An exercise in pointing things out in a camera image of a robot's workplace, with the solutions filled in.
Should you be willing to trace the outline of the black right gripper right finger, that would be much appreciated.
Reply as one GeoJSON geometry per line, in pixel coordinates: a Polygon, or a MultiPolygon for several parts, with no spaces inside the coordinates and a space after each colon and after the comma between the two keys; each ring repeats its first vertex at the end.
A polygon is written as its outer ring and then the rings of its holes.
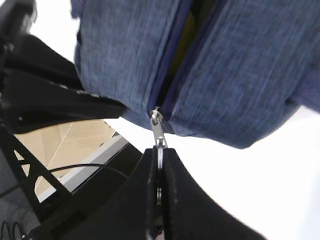
{"type": "Polygon", "coordinates": [[[166,240],[263,240],[197,184],[173,148],[163,151],[162,206],[166,240]]]}

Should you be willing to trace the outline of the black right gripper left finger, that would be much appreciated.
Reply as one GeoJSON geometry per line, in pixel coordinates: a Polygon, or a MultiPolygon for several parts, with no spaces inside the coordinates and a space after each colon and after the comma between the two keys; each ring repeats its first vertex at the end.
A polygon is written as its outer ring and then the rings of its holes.
{"type": "Polygon", "coordinates": [[[156,150],[130,152],[98,171],[49,218],[31,240],[145,240],[155,197],[156,150]]]}

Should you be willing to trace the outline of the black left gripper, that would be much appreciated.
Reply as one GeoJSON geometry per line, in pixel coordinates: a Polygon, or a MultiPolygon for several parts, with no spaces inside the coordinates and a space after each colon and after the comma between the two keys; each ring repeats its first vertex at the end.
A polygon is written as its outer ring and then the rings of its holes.
{"type": "Polygon", "coordinates": [[[34,0],[6,0],[0,6],[1,135],[119,118],[127,109],[122,103],[74,91],[84,89],[75,64],[29,33],[36,18],[34,0]]]}

